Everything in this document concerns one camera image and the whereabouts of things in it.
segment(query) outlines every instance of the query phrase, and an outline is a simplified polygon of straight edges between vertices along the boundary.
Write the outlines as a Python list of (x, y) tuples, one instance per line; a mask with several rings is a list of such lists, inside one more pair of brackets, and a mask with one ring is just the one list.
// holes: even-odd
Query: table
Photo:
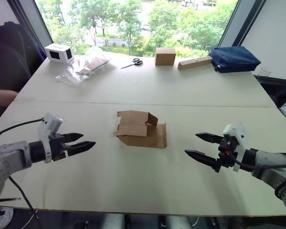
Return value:
[[(117, 111), (149, 111), (167, 123), (166, 149), (126, 146), (112, 134)], [(226, 124), (241, 120), (248, 148), (286, 152), (286, 120), (274, 108), (13, 102), (0, 119), (0, 130), (51, 112), (63, 118), (60, 133), (79, 132), (96, 141), (91, 150), (64, 160), (36, 163), (13, 178), (35, 208), (203, 216), (286, 215), (281, 200), (265, 183), (245, 171), (220, 173), (186, 155), (196, 149), (217, 156), (217, 146), (195, 137), (220, 135)], [(36, 141), (38, 124), (0, 136), (0, 145)], [(9, 182), (2, 198), (20, 197)], [(21, 201), (6, 203), (26, 207)]]
[(155, 66), (154, 58), (140, 57), (142, 66), (129, 64), (133, 57), (110, 53), (106, 71), (98, 73), (80, 87), (58, 82), (55, 77), (64, 65), (49, 62), (40, 66), (17, 96), (17, 101), (276, 107), (256, 78), (250, 73), (217, 73), (207, 65), (178, 70), (173, 66)]

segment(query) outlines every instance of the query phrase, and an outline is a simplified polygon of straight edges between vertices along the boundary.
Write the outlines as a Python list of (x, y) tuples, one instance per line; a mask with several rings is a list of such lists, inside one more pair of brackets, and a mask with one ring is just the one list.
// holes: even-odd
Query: white box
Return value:
[(74, 59), (71, 46), (53, 43), (44, 49), (50, 61), (70, 63)]

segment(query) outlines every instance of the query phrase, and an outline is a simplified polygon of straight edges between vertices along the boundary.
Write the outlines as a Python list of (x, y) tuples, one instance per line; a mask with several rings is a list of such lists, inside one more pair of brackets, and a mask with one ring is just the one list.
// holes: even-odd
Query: wall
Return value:
[(6, 0), (0, 0), (0, 25), (7, 21), (18, 23), (18, 20)]
[(262, 62), (254, 74), (286, 79), (286, 0), (267, 0), (242, 45)]

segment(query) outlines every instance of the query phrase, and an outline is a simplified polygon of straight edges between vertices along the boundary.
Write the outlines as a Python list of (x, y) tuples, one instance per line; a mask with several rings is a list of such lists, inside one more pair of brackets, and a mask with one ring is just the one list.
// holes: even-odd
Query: person's arm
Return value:
[(8, 106), (18, 95), (15, 91), (0, 90), (0, 106)]

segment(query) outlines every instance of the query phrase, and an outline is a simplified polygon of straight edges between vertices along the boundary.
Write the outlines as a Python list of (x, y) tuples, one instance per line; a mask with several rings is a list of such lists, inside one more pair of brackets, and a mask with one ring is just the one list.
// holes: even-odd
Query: plastic bag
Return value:
[(56, 76), (56, 79), (73, 86), (79, 86), (95, 74), (105, 71), (105, 64), (109, 60), (110, 58), (105, 55), (102, 49), (93, 46), (88, 49), (84, 56), (75, 56), (63, 73)]

